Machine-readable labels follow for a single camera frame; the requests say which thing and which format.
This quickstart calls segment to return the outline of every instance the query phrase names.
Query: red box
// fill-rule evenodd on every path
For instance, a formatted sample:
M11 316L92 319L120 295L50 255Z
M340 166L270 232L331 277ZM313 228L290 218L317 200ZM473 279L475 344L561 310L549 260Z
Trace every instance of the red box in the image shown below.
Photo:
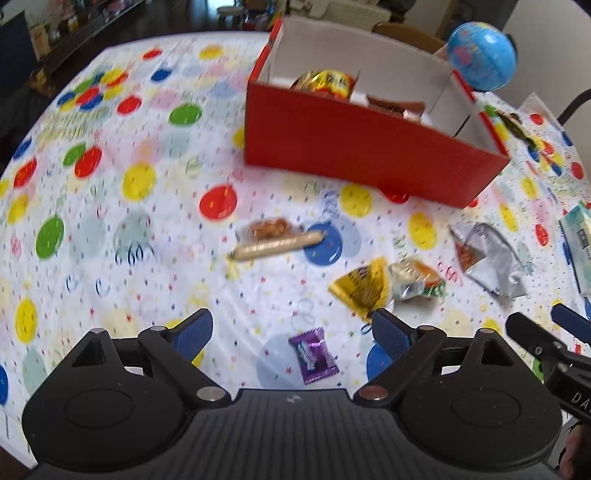
M359 72L351 101L289 88L299 75L318 69ZM365 94L425 102L424 123L369 109ZM285 17L248 80L245 162L463 208L509 157L447 62L380 35Z

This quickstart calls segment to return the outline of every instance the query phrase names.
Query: globe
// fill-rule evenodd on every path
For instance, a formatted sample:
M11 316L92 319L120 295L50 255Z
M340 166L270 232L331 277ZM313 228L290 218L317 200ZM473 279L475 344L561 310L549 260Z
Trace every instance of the globe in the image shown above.
M517 69L517 54L509 39L482 22L464 23L453 31L447 58L472 88L482 92L504 87Z

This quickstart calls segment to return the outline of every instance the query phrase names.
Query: brown chair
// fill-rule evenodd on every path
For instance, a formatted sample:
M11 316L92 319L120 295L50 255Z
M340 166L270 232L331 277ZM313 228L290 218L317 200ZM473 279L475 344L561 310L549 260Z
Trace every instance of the brown chair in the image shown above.
M371 31L401 41L402 43L412 45L420 50L428 51L429 53L435 53L445 45L445 42L441 38L432 37L431 35L421 32L418 28L400 23L377 23Z

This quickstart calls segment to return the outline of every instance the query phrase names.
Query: balloon print tablecloth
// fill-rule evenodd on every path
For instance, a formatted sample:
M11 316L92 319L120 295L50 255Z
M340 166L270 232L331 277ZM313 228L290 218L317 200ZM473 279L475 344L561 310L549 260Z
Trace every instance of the balloon print tablecloth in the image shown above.
M319 326L340 373L308 388L353 393L388 360L327 288L380 255L389 262L418 255L447 280L442 303L395 307L412 325L471 336L483 326L502 331L516 310L556 329L550 308L558 301L585 312L557 219L578 200L591 201L591 187L566 135L519 111L547 154L540 157L493 116L512 162L464 210L245 167L245 85L266 41L263 34L200 34L106 50L18 148L0 181L0 404L7 415L20 419L30 395L90 328L135 336L201 307L211 310L214 331L194 364L232 395L241 387L304 388L287 339ZM481 99L501 105L492 94ZM328 238L254 262L227 258L238 229L275 216L321 224ZM527 269L527 297L497 301L461 273L448 225L463 221L488 222L506 235Z

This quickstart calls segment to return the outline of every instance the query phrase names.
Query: purple candy wrapper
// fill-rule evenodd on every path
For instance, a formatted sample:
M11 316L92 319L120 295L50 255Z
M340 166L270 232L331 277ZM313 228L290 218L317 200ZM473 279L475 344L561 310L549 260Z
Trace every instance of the purple candy wrapper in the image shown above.
M289 342L297 352L306 385L339 373L335 359L326 348L322 327L291 337Z

